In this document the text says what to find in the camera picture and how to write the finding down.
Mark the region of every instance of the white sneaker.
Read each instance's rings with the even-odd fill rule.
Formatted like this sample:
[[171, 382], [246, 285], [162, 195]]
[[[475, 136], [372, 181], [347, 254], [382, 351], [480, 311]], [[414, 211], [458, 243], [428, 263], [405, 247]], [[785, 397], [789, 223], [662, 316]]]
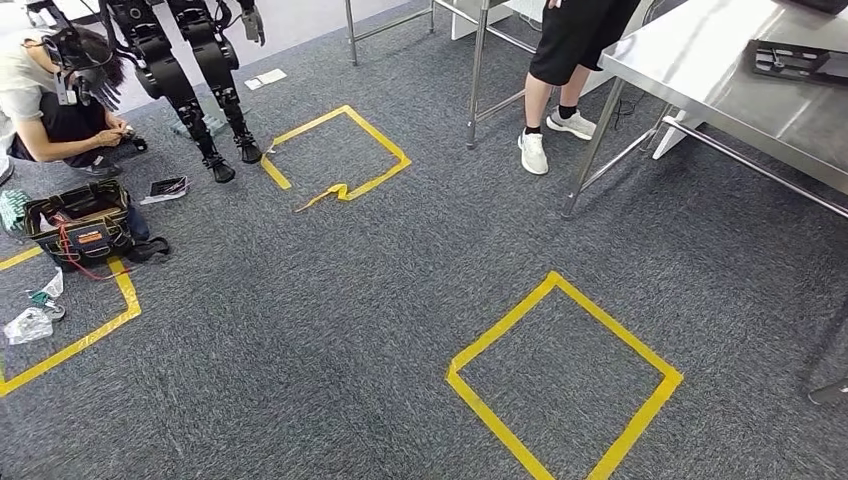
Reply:
[[521, 149], [521, 166], [533, 175], [548, 173], [548, 156], [542, 148], [542, 135], [521, 132], [518, 137], [518, 148]]
[[571, 118], [564, 119], [559, 115], [559, 108], [557, 107], [554, 107], [554, 111], [551, 112], [545, 123], [551, 130], [573, 133], [575, 137], [582, 140], [591, 140], [597, 127], [594, 123], [581, 117], [579, 110]]

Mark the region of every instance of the black tool bag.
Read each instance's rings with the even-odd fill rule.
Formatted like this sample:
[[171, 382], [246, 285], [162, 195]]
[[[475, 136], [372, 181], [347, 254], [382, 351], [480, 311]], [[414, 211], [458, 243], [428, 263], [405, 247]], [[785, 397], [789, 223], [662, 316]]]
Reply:
[[848, 8], [848, 0], [795, 0], [795, 2], [832, 15], [838, 15], [839, 12]]
[[143, 219], [116, 180], [28, 202], [24, 210], [26, 235], [63, 270], [102, 264], [116, 255], [139, 262], [170, 253], [164, 239], [147, 241]]

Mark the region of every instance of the robot leg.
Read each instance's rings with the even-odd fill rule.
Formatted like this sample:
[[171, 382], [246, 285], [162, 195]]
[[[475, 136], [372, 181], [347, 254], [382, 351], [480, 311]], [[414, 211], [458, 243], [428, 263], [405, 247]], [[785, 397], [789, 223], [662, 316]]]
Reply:
[[108, 6], [132, 54], [144, 63], [136, 68], [136, 76], [147, 94], [168, 99], [203, 154], [203, 164], [212, 170], [215, 181], [232, 180], [235, 171], [215, 148], [212, 135], [203, 122], [200, 103], [171, 53], [171, 43], [153, 9], [146, 0], [108, 0]]
[[238, 57], [223, 28], [216, 25], [203, 0], [168, 0], [171, 13], [180, 27], [183, 38], [191, 44], [197, 64], [218, 105], [233, 129], [233, 139], [241, 150], [241, 160], [256, 163], [262, 151], [256, 146], [239, 107], [239, 96], [231, 70], [239, 67]]

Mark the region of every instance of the carpet floor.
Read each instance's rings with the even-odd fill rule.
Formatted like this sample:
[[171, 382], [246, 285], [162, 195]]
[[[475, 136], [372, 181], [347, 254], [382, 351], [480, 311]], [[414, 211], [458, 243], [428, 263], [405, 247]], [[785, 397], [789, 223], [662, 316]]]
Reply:
[[[518, 19], [503, 28], [535, 35]], [[351, 202], [294, 213], [396, 163], [347, 116], [275, 148], [292, 183], [282, 190], [238, 164], [227, 134], [217, 143], [238, 176], [215, 184], [161, 100], [126, 115], [150, 143], [123, 162], [132, 195], [176, 175], [193, 182], [141, 208], [174, 252], [130, 275], [138, 317], [2, 399], [4, 480], [532, 478], [445, 373], [551, 271], [685, 377], [611, 478], [845, 477], [845, 405], [816, 407], [805, 392], [848, 365], [848, 223], [690, 141], [623, 163], [565, 219], [585, 143], [547, 135], [550, 174], [527, 174], [517, 104], [466, 150], [474, 46], [448, 29], [442, 13], [434, 35], [421, 20], [373, 37], [359, 67], [337, 31], [237, 72], [289, 75], [243, 92], [263, 147], [350, 105], [406, 153], [406, 169]], [[490, 105], [520, 89], [529, 59], [497, 39], [486, 58]], [[585, 98], [584, 116], [597, 119], [607, 91]], [[642, 98], [603, 155], [661, 108]], [[40, 197], [85, 181], [18, 163], [4, 187]], [[29, 247], [0, 238], [0, 258]], [[52, 274], [44, 255], [0, 272], [4, 322]], [[126, 308], [114, 281], [79, 274], [61, 303], [69, 316], [50, 338], [4, 343], [7, 381]], [[586, 478], [661, 380], [559, 291], [460, 374], [558, 479]]]

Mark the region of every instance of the yellow tape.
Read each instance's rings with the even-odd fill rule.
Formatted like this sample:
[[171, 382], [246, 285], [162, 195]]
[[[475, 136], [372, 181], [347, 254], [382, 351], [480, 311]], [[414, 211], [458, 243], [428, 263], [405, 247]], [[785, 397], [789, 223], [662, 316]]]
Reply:
[[291, 188], [291, 182], [282, 174], [277, 167], [271, 163], [271, 160], [268, 160], [268, 154], [262, 155], [262, 160], [259, 161], [259, 165], [262, 165], [262, 168], [268, 172], [268, 175], [280, 186], [283, 190], [288, 190]]
[[[121, 260], [118, 258], [109, 259], [109, 269], [112, 271], [113, 274], [118, 274], [125, 270], [124, 264], [121, 263]], [[129, 275], [118, 275], [115, 277], [115, 281], [118, 284], [118, 288], [121, 290], [121, 294], [124, 297], [124, 301], [126, 301], [127, 303], [127, 310], [124, 313], [115, 317], [114, 319], [110, 320], [109, 322], [106, 322], [106, 324], [102, 327], [89, 333], [85, 337], [77, 340], [76, 342], [63, 348], [62, 350], [56, 352], [55, 354], [43, 360], [34, 367], [31, 367], [20, 375], [12, 378], [8, 382], [3, 380], [2, 372], [0, 372], [0, 397], [5, 397], [7, 394], [11, 393], [15, 389], [21, 387], [27, 382], [32, 381], [33, 379], [47, 372], [56, 365], [59, 365], [68, 358], [85, 350], [98, 340], [101, 340], [106, 335], [109, 335], [110, 333], [114, 332], [119, 327], [121, 327], [123, 324], [129, 322], [130, 320], [141, 314], [141, 306], [138, 304], [138, 298], [136, 297], [135, 287], [133, 287]]]
[[[359, 125], [369, 135], [374, 137], [374, 139], [377, 140], [377, 142], [382, 145], [383, 148], [388, 150], [392, 155], [394, 155], [398, 159], [398, 163], [396, 163], [382, 175], [365, 182], [364, 184], [356, 187], [353, 190], [350, 190], [350, 187], [348, 187], [348, 185], [345, 183], [333, 185], [332, 187], [324, 191], [324, 193], [310, 200], [303, 207], [300, 207], [295, 210], [295, 212], [302, 212], [307, 208], [311, 207], [312, 205], [318, 203], [321, 199], [333, 194], [336, 194], [336, 197], [343, 202], [349, 202], [351, 200], [354, 200], [370, 192], [386, 180], [392, 178], [398, 172], [408, 167], [412, 163], [406, 156], [406, 154], [403, 153], [403, 150], [401, 150], [400, 147], [395, 145], [391, 140], [388, 139], [388, 137], [380, 133], [380, 131], [378, 131], [376, 128], [374, 128], [374, 126], [368, 123], [367, 120], [365, 120], [361, 115], [356, 113], [356, 111], [351, 108], [350, 105], [343, 105], [326, 115], [316, 118], [315, 120], [312, 120], [309, 123], [301, 125], [300, 127], [297, 127], [294, 130], [275, 138], [271, 148], [274, 148], [288, 140], [291, 140], [292, 138], [300, 135], [301, 133], [311, 130], [312, 128], [315, 128], [318, 125], [321, 125], [322, 123], [331, 120], [335, 117], [338, 117], [342, 114], [348, 115], [354, 122], [356, 122], [357, 125]], [[264, 168], [265, 171], [268, 172], [268, 175], [274, 180], [274, 182], [276, 182], [277, 185], [280, 186], [280, 188], [282, 188], [283, 190], [288, 190], [289, 188], [291, 188], [291, 182], [286, 178], [285, 175], [283, 175], [283, 173], [277, 167], [275, 167], [271, 163], [267, 154], [262, 157], [261, 165], [262, 168]]]
[[30, 248], [29, 250], [27, 250], [25, 252], [19, 253], [12, 258], [3, 260], [2, 262], [0, 262], [0, 272], [2, 272], [3, 270], [6, 270], [7, 268], [12, 268], [19, 263], [23, 263], [23, 262], [29, 260], [30, 258], [38, 255], [39, 253], [41, 253], [41, 248], [40, 247], [34, 247], [34, 248]]
[[665, 378], [657, 386], [647, 401], [639, 408], [624, 431], [609, 447], [598, 464], [589, 473], [588, 480], [606, 480], [618, 467], [627, 452], [642, 435], [642, 432], [657, 415], [663, 404], [671, 398], [672, 393], [683, 381], [681, 375], [674, 367], [665, 362], [655, 354], [647, 345], [642, 343], [633, 334], [627, 331], [620, 323], [615, 321], [600, 307], [595, 305], [585, 295], [580, 293], [574, 286], [566, 281], [560, 274], [550, 272], [545, 280], [530, 292], [518, 305], [516, 305], [504, 318], [483, 333], [474, 343], [459, 352], [450, 363], [447, 372], [447, 382], [462, 398], [465, 403], [480, 417], [480, 420], [495, 434], [495, 436], [509, 449], [515, 458], [524, 465], [527, 472], [537, 480], [553, 480], [553, 476], [542, 465], [541, 462], [527, 449], [527, 447], [516, 437], [512, 431], [495, 415], [483, 400], [465, 383], [459, 376], [459, 370], [468, 365], [483, 350], [491, 346], [495, 341], [512, 328], [524, 315], [536, 306], [554, 288], [559, 288], [571, 297], [584, 310], [589, 312], [595, 319], [612, 331], [618, 338], [659, 370]]

